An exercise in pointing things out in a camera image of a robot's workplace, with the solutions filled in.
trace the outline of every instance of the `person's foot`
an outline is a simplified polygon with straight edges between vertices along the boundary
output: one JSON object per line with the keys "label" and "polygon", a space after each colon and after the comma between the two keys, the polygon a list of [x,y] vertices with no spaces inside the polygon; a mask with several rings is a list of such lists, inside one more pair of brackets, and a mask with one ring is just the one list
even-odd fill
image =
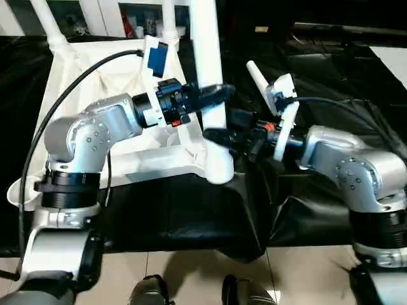
{"label": "person's foot", "polygon": [[128,305],[169,305],[167,283],[159,275],[146,276],[137,283]]}
{"label": "person's foot", "polygon": [[270,294],[262,286],[251,280],[238,280],[227,275],[222,286],[223,305],[276,305]]}

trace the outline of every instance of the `tile floor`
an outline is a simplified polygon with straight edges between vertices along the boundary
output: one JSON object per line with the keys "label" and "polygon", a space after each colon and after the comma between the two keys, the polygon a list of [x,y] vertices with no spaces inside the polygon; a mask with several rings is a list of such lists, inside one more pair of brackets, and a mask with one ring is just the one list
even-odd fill
{"label": "tile floor", "polygon": [[[16,259],[0,259],[13,271]],[[354,305],[345,269],[355,264],[350,246],[269,248],[251,264],[239,264],[217,251],[108,254],[98,284],[79,295],[77,305],[126,304],[145,275],[160,274],[178,305],[221,305],[223,278],[251,278],[281,305]],[[19,283],[0,280],[0,294]]]}

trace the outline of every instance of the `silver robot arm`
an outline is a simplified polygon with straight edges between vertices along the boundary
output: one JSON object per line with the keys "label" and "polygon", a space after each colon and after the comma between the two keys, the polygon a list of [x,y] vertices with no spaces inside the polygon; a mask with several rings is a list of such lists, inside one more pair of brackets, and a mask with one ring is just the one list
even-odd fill
{"label": "silver robot arm", "polygon": [[146,93],[121,94],[50,123],[44,134],[48,164],[35,185],[43,196],[22,263],[23,284],[0,304],[73,304],[77,293],[91,289],[102,265],[97,192],[110,148],[159,120],[173,126],[188,123],[189,113],[228,100],[234,91],[230,85],[199,89],[169,79],[156,91],[161,109],[153,108]]}
{"label": "silver robot arm", "polygon": [[[230,121],[248,132],[206,129],[204,137],[251,161],[274,155],[280,128],[234,111]],[[392,152],[366,145],[348,132],[313,126],[303,135],[295,129],[285,139],[284,157],[321,173],[340,190],[349,208],[353,248],[362,262],[350,271],[358,304],[402,305],[407,300],[407,167]]]}

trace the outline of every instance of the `black plastic sheet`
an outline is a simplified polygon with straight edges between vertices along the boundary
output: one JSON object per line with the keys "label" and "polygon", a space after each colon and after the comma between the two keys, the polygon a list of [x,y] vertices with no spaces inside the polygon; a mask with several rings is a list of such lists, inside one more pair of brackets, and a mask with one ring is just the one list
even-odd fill
{"label": "black plastic sheet", "polygon": [[[254,60],[268,80],[291,72],[299,96],[352,100],[349,104],[358,111],[374,115],[384,128],[395,130],[400,147],[406,140],[407,92],[369,48],[221,43],[221,53],[224,80],[237,88],[228,107],[257,111],[263,118],[273,119],[245,68],[248,60]],[[7,202],[5,194],[21,174],[52,54],[44,37],[0,37],[0,56],[4,143],[0,256],[11,256],[18,255],[17,208]],[[179,57],[186,79],[195,80],[189,43],[181,43]],[[331,106],[301,105],[297,124],[342,129],[360,135],[372,146],[383,145],[366,124]],[[256,165],[237,159],[235,169],[234,180],[226,186],[210,185],[191,174],[113,188],[101,217],[106,251],[216,248],[249,261],[268,245],[351,242],[346,206],[326,178],[300,172],[290,162],[277,164],[270,159]]]}

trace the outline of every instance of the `red object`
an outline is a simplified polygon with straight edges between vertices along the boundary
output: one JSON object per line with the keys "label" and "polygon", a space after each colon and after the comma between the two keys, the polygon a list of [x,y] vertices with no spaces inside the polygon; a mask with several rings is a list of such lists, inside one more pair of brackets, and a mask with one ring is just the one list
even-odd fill
{"label": "red object", "polygon": [[123,27],[125,28],[125,34],[127,38],[134,38],[133,28],[127,19],[127,15],[124,11],[121,11],[121,19],[123,20]]}
{"label": "red object", "polygon": [[268,132],[273,132],[275,130],[275,126],[273,123],[267,123],[265,124],[265,128]]}
{"label": "red object", "polygon": [[178,119],[177,121],[172,122],[171,125],[172,125],[172,127],[177,127],[177,126],[181,125],[181,120]]}

